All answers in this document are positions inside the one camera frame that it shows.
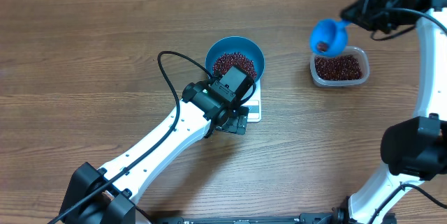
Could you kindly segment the blue plastic measuring scoop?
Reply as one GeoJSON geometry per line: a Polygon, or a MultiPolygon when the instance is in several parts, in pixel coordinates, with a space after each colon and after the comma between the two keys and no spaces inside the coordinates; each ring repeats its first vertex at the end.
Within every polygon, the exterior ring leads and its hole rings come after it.
{"type": "Polygon", "coordinates": [[[332,19],[318,22],[309,39],[312,52],[325,57],[336,57],[341,54],[348,43],[346,28],[350,24],[346,20],[332,19]]]}

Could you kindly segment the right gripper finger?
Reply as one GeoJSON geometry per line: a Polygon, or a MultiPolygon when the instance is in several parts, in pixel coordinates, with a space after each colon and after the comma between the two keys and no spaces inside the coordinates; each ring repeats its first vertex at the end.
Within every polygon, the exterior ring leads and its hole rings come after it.
{"type": "Polygon", "coordinates": [[[367,28],[367,21],[363,17],[345,17],[344,20],[360,28],[367,28]]]}
{"type": "Polygon", "coordinates": [[[367,4],[367,0],[357,0],[351,5],[344,8],[340,17],[344,20],[345,17],[363,17],[365,16],[365,6],[367,4]]]}

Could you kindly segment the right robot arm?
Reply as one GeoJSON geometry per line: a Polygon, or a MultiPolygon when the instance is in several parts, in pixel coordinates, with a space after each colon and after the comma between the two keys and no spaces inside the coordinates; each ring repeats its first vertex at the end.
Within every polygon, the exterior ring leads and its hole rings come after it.
{"type": "Polygon", "coordinates": [[[381,164],[334,211],[333,223],[395,223],[390,209],[410,190],[446,173],[446,0],[357,0],[340,13],[390,40],[415,29],[420,43],[418,98],[412,119],[389,127],[381,164]]]}

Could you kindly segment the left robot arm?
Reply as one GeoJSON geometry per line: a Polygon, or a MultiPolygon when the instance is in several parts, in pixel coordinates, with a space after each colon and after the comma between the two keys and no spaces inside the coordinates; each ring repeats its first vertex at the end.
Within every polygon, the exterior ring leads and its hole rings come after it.
{"type": "Polygon", "coordinates": [[[215,130],[243,135],[256,90],[249,81],[211,79],[188,84],[174,110],[124,154],[95,169],[81,165],[72,175],[53,223],[147,223],[136,213],[153,180],[187,147],[215,130]]]}

